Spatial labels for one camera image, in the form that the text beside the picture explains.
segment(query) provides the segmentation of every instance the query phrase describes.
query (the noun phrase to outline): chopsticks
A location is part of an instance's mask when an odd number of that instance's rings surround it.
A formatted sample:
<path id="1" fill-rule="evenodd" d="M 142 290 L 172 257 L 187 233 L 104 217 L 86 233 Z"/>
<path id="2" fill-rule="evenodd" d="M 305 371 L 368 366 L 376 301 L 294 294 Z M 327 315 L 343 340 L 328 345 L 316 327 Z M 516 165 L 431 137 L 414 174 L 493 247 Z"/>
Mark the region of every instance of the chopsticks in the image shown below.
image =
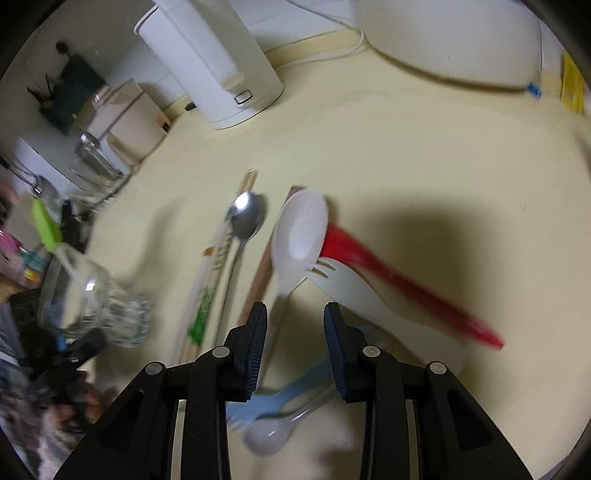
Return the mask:
<path id="1" fill-rule="evenodd" d="M 256 170 L 246 172 L 238 186 L 236 196 L 252 189 L 257 174 Z M 195 276 L 181 322 L 180 339 L 177 342 L 181 348 L 174 354 L 175 365 L 193 362 L 202 349 L 213 347 L 211 343 L 214 340 L 208 333 L 215 332 L 217 325 L 213 326 L 209 317 L 232 238 L 232 228 L 224 217 L 202 254 L 203 259 Z"/>

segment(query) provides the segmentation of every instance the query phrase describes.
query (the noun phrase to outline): kettle button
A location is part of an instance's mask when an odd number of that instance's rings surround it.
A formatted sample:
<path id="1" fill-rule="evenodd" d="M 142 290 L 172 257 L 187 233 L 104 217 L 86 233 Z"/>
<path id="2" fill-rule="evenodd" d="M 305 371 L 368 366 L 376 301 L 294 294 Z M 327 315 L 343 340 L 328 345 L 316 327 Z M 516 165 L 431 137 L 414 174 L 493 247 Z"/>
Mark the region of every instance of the kettle button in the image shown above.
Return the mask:
<path id="1" fill-rule="evenodd" d="M 247 101 L 249 101 L 252 98 L 252 93 L 250 90 L 244 90 L 242 93 L 239 93 L 238 95 L 236 95 L 234 97 L 234 101 L 238 104 L 238 105 L 242 105 L 243 103 L 246 103 Z"/>

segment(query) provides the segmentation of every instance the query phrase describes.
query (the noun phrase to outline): blue plastic fork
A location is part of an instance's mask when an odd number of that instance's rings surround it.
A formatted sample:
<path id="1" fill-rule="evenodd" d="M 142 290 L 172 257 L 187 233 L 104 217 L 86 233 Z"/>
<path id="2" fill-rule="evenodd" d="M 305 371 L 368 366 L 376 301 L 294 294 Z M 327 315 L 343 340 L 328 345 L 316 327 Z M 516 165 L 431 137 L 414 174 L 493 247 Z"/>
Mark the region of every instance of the blue plastic fork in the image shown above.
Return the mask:
<path id="1" fill-rule="evenodd" d="M 312 388 L 329 383 L 332 369 L 328 357 L 300 378 L 270 395 L 253 395 L 246 403 L 226 403 L 229 430 L 239 430 L 262 416 L 277 414 L 291 400 Z"/>

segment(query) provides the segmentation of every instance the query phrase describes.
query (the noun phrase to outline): plastic fork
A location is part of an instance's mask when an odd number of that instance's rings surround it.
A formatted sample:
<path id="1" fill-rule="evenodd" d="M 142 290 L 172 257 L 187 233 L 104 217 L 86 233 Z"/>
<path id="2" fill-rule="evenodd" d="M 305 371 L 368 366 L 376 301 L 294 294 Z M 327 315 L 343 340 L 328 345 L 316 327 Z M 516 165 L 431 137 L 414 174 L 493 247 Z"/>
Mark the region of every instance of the plastic fork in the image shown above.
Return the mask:
<path id="1" fill-rule="evenodd" d="M 271 395 L 253 395 L 246 403 L 226 403 L 228 430 L 239 430 L 263 416 L 277 415 L 291 400 L 332 380 L 328 358 L 310 368 L 300 378 Z"/>
<path id="2" fill-rule="evenodd" d="M 390 283 L 406 298 L 479 342 L 498 349 L 503 348 L 505 344 L 502 338 L 482 320 L 387 266 L 369 249 L 336 225 L 329 225 L 320 256 L 334 258 L 346 265 L 353 264 L 367 268 Z"/>
<path id="3" fill-rule="evenodd" d="M 438 330 L 411 322 L 386 305 L 366 281 L 347 265 L 320 257 L 308 279 L 343 307 L 394 335 L 421 362 L 439 361 L 458 374 L 466 362 L 465 347 Z"/>

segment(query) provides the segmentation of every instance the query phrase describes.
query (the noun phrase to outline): glass cup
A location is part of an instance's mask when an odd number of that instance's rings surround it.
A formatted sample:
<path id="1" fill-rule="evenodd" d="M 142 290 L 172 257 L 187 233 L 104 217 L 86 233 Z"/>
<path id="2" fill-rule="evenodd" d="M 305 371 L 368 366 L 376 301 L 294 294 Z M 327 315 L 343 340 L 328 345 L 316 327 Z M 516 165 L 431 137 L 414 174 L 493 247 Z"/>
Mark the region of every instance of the glass cup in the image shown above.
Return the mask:
<path id="1" fill-rule="evenodd" d="M 121 287 L 70 245 L 59 244 L 57 249 L 41 289 L 40 325 L 73 340 L 100 328 L 112 345 L 142 343 L 151 320 L 148 300 Z"/>

